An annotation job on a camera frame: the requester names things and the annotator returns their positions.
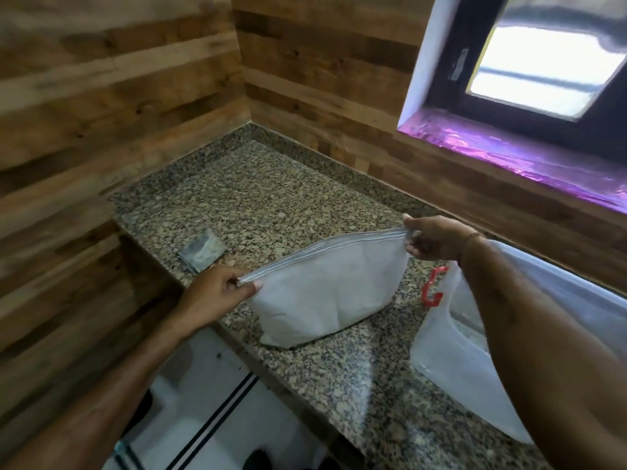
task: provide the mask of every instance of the red clip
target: red clip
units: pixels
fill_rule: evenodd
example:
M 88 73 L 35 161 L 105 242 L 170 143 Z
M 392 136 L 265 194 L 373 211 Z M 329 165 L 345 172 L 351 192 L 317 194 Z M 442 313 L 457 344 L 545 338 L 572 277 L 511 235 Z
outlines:
M 434 284 L 435 278 L 438 276 L 438 274 L 440 274 L 442 272 L 448 272 L 448 267 L 435 267 L 431 271 L 431 275 L 429 276 L 429 280 L 423 286 L 423 295 L 422 295 L 423 305 L 426 305 L 426 306 L 438 306 L 440 304 L 440 300 L 442 300 L 442 296 L 444 294 L 442 292 L 437 292 L 433 296 L 433 300 L 430 300 L 429 299 L 429 289 Z

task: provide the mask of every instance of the shoe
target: shoe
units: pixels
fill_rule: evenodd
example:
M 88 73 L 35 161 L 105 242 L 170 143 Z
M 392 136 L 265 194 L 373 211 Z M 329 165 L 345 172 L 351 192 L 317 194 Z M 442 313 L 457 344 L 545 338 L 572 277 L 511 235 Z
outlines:
M 318 470 L 340 470 L 340 464 L 331 457 L 326 457 L 318 467 Z
M 265 451 L 257 449 L 248 456 L 242 470 L 272 470 L 272 462 Z

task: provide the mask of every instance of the window sill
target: window sill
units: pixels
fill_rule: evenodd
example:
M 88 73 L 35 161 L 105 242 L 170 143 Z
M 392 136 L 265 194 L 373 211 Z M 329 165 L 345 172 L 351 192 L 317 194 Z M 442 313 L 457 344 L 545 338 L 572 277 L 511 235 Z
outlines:
M 434 109 L 416 112 L 398 131 L 627 213 L 627 168 L 602 158 L 559 149 Z

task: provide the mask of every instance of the granite countertop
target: granite countertop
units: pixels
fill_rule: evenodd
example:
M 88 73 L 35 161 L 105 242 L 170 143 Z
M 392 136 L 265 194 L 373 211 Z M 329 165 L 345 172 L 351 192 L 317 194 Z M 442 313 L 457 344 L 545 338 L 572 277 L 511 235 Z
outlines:
M 185 286 L 193 277 L 176 252 L 207 227 L 229 249 L 222 263 L 252 270 L 328 236 L 401 223 L 400 212 L 256 141 L 176 183 L 118 221 Z M 388 307 L 298 348 L 261 345 L 246 304 L 221 325 L 375 461 L 398 469 L 548 468 L 537 449 L 509 439 L 413 369 L 409 351 L 426 314 L 419 291 L 432 267 L 411 259 Z

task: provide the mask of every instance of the clear plastic container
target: clear plastic container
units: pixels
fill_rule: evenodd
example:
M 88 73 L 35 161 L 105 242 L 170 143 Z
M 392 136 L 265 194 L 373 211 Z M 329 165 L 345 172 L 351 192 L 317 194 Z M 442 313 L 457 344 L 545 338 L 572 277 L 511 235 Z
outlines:
M 544 260 L 492 241 L 539 288 L 623 360 L 627 300 Z M 435 273 L 444 271 L 435 269 Z M 512 438 L 531 443 L 492 364 L 472 292 L 456 262 L 448 265 L 410 351 L 412 364 L 469 411 Z

